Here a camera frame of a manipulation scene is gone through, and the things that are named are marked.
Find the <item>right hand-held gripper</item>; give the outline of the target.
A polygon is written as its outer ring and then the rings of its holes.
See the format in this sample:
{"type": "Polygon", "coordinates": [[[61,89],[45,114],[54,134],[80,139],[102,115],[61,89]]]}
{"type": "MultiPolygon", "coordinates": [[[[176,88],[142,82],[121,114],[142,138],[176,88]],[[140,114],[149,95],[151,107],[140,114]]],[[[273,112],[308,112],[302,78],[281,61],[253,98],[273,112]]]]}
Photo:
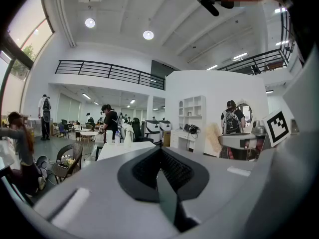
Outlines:
{"type": "Polygon", "coordinates": [[[251,133],[221,135],[219,143],[231,148],[252,149],[259,155],[264,150],[276,147],[290,134],[285,113],[277,110],[261,120],[255,120],[251,133]]]}

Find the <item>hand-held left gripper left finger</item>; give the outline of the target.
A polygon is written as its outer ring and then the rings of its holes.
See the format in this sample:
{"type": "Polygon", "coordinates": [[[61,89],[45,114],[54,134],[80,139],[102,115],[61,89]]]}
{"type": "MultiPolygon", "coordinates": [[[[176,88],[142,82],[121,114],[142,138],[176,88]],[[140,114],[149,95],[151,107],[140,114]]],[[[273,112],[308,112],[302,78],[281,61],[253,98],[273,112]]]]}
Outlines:
{"type": "Polygon", "coordinates": [[[55,186],[34,206],[52,225],[82,239],[171,239],[178,230],[160,207],[160,149],[97,161],[55,186]]]}

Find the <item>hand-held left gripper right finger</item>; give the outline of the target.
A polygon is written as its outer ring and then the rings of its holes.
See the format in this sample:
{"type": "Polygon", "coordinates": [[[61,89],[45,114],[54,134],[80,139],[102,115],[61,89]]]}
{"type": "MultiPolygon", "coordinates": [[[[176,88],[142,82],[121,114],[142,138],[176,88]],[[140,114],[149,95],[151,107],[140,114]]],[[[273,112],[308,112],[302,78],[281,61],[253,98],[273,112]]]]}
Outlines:
{"type": "Polygon", "coordinates": [[[161,150],[160,211],[167,223],[244,223],[264,189],[256,162],[161,150]]]}

